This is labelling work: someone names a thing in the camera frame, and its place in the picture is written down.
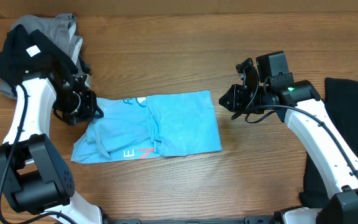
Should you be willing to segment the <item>black cloth pile right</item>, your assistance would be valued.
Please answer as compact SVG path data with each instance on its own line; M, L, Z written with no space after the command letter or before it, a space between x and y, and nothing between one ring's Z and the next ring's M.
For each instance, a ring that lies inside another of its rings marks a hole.
M328 115L358 157L358 82L326 78L325 105ZM309 208L322 208L328 202L323 180L312 159L307 157L300 202Z

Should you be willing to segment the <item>black folded shirt with tag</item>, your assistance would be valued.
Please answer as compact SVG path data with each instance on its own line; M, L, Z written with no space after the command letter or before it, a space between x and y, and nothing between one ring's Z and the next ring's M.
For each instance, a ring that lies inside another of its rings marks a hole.
M24 81L25 72L41 70L56 71L62 88L81 90L75 78L78 68L64 51L38 29L28 33L24 26L15 26L7 33L0 52L0 78L16 96L16 86Z

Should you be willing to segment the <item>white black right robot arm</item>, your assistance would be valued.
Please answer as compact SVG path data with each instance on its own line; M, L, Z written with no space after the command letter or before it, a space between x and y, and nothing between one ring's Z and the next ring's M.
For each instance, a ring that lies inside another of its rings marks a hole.
M294 81L283 53L236 65L241 84L219 99L232 118L276 113L299 138L314 162L329 202L322 208L287 208L271 223L358 223L358 157L333 125L325 104L308 80Z

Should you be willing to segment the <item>light blue printed t-shirt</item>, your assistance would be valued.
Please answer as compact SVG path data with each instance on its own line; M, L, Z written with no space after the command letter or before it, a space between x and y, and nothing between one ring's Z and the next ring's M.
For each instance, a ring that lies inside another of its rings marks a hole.
M71 161L97 164L220 152L223 147L208 90L122 100L97 99L92 120Z

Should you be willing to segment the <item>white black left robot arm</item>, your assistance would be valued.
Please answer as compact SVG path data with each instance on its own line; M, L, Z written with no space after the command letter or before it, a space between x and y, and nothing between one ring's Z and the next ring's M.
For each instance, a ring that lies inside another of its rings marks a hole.
M14 118L0 146L1 199L17 213L34 215L32 223L52 217L60 223L112 223L104 211L76 190L73 175L49 139L52 106L57 94L47 78L16 86Z

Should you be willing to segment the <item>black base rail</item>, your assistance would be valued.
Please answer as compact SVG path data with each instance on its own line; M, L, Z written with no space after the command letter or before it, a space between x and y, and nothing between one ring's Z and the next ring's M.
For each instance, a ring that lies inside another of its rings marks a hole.
M214 219L187 219L187 220L140 220L116 219L112 224L273 224L273 216L246 216L244 218L214 218Z

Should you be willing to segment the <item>grey folded shirt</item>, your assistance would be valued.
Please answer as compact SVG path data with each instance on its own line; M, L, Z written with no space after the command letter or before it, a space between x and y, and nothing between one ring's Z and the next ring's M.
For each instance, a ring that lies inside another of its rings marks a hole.
M78 73L75 75L75 78L88 77L90 67L88 65L85 67L81 66L83 61L80 56L80 50L83 44L83 38L76 35L76 17L73 14L60 14L55 18L43 18L32 15L22 16L11 26L11 30L18 25L24 26L29 34L37 29L41 31L57 47L64 51L77 66ZM61 86L57 84L59 77L58 73L54 70L41 70L32 73L26 71L24 81L30 80L31 78L48 78L52 85ZM11 94L7 83L3 80L1 82L0 92L7 97L16 99L19 94L19 87L24 84L24 81L16 86L16 96Z

